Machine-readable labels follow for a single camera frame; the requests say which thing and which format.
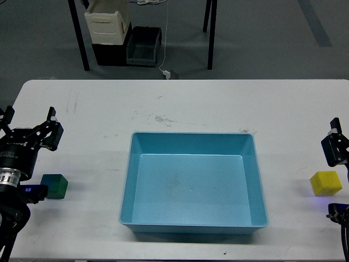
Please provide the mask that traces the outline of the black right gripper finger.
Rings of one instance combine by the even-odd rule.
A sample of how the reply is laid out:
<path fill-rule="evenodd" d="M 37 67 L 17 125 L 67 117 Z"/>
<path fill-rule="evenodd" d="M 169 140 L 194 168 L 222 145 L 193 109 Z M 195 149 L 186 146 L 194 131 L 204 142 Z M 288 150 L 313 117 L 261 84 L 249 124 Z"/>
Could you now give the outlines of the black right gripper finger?
<path fill-rule="evenodd" d="M 321 141 L 321 146 L 330 167 L 337 165 L 348 167 L 348 138 L 342 133 L 338 117 L 330 121 L 330 132 Z"/>

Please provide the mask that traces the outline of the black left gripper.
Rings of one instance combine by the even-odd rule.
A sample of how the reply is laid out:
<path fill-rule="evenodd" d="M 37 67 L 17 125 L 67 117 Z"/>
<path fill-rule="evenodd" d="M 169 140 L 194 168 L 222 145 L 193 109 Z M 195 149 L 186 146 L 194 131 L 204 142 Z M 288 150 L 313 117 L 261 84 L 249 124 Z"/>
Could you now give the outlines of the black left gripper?
<path fill-rule="evenodd" d="M 1 109 L 1 171 L 19 174 L 20 181 L 32 178 L 40 148 L 50 151 L 58 149 L 64 129 L 56 118 L 56 110 L 49 108 L 46 120 L 34 128 L 10 129 L 15 110 L 7 106 Z"/>

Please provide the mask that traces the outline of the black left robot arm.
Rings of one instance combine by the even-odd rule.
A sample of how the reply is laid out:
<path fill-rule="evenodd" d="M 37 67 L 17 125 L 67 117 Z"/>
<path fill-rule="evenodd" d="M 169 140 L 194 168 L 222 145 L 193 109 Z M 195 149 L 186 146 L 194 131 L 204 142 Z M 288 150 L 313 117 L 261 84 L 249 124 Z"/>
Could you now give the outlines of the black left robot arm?
<path fill-rule="evenodd" d="M 41 148 L 55 151 L 63 134 L 56 111 L 49 108 L 46 120 L 33 128 L 10 129 L 15 110 L 1 111 L 1 261 L 8 261 L 18 233 L 31 216 L 28 204 L 43 201 L 46 185 L 22 185 L 32 178 Z"/>

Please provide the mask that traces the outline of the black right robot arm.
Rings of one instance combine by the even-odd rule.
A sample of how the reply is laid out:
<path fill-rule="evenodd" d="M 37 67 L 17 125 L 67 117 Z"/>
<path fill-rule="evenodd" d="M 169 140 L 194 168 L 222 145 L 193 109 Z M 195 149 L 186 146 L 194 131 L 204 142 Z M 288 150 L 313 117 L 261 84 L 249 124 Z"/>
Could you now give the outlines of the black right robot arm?
<path fill-rule="evenodd" d="M 321 145 L 327 164 L 330 167 L 345 166 L 348 177 L 348 138 L 342 133 L 338 117 L 330 121 L 330 131 L 321 141 Z M 329 204 L 327 218 L 341 226 L 342 250 L 345 261 L 348 261 L 348 204 Z"/>

